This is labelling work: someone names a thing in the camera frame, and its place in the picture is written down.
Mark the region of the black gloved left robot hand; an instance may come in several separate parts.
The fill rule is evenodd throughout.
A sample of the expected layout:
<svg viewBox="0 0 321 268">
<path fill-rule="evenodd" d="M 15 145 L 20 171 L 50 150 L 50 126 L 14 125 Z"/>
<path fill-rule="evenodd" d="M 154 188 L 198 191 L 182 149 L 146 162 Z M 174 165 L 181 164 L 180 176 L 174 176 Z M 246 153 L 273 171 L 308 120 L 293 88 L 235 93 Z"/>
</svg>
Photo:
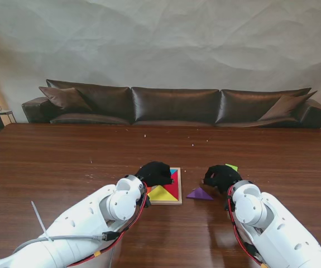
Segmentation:
<svg viewBox="0 0 321 268">
<path fill-rule="evenodd" d="M 147 163 L 135 173 L 135 176 L 148 187 L 171 185 L 174 183 L 171 178 L 170 166 L 159 161 Z"/>
</svg>

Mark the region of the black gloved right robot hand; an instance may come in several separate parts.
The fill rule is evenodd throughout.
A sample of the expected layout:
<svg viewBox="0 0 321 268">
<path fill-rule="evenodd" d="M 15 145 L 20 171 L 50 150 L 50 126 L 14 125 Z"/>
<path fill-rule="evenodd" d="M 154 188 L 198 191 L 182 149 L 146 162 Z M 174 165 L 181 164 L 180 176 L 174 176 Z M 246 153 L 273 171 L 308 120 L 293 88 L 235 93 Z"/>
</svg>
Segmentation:
<svg viewBox="0 0 321 268">
<path fill-rule="evenodd" d="M 240 174 L 227 165 L 214 165 L 205 173 L 203 184 L 217 188 L 221 194 L 227 194 L 228 189 L 242 180 Z"/>
</svg>

